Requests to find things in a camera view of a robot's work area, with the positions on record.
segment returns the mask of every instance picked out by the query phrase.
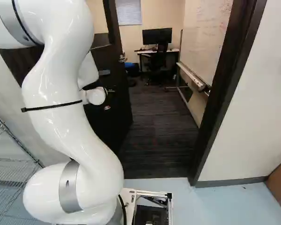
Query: beige wall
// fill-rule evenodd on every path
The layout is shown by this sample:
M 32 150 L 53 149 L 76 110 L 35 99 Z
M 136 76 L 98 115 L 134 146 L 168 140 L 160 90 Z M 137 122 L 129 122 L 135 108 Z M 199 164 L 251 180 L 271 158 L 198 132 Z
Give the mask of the beige wall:
M 280 163 L 281 0 L 268 0 L 250 56 L 199 180 L 267 176 Z
M 95 34 L 108 33 L 103 0 L 86 0 L 94 18 Z
M 95 33 L 108 32 L 102 0 L 87 0 L 94 15 Z M 179 48 L 185 0 L 141 0 L 142 25 L 120 26 L 123 50 L 129 62 L 138 62 L 134 50 L 143 47 L 142 30 L 173 28 L 170 48 Z
M 188 101 L 187 107 L 192 114 L 198 127 L 201 126 L 205 108 L 207 105 L 208 97 L 204 92 L 198 91 L 198 86 L 192 81 L 192 79 L 183 71 L 180 70 L 182 79 L 187 83 L 192 90 L 192 96 Z

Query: baseboard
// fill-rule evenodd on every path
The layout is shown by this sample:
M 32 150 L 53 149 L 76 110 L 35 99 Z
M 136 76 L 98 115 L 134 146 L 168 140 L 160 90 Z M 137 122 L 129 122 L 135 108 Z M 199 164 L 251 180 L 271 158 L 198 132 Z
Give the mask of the baseboard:
M 236 180 L 207 180 L 207 181 L 198 181 L 196 188 L 211 188 L 211 187 L 222 187 L 230 185 L 241 185 L 241 184 L 253 184 L 261 183 L 266 181 L 268 176 L 265 177 L 252 177 L 252 178 L 243 178 Z

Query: cable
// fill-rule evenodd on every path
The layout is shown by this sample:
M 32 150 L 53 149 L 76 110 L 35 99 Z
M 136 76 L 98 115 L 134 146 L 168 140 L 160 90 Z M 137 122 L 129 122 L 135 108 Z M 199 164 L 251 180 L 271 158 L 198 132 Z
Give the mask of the cable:
M 126 214 L 126 208 L 125 204 L 123 202 L 123 199 L 121 195 L 118 195 L 118 198 L 120 199 L 121 205 L 122 205 L 122 211 L 123 211 L 123 217 L 124 217 L 124 225 L 127 225 L 127 214 Z

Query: door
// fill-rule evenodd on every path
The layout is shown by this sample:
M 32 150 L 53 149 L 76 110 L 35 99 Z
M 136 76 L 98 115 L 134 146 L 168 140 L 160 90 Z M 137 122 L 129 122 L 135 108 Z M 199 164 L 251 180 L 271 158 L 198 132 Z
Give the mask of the door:
M 94 18 L 95 38 L 91 52 L 100 73 L 99 82 L 109 90 L 104 104 L 85 105 L 87 118 L 99 138 L 118 152 L 132 123 L 125 65 L 121 62 L 121 37 L 115 0 L 87 0 Z M 22 85 L 39 60 L 44 47 L 0 49 L 13 76 Z

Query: whiteboard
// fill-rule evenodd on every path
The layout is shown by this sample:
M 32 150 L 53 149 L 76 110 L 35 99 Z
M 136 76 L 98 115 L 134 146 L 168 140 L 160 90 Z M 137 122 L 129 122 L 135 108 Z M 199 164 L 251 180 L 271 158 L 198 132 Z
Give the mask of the whiteboard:
M 180 61 L 212 85 L 233 0 L 186 0 Z

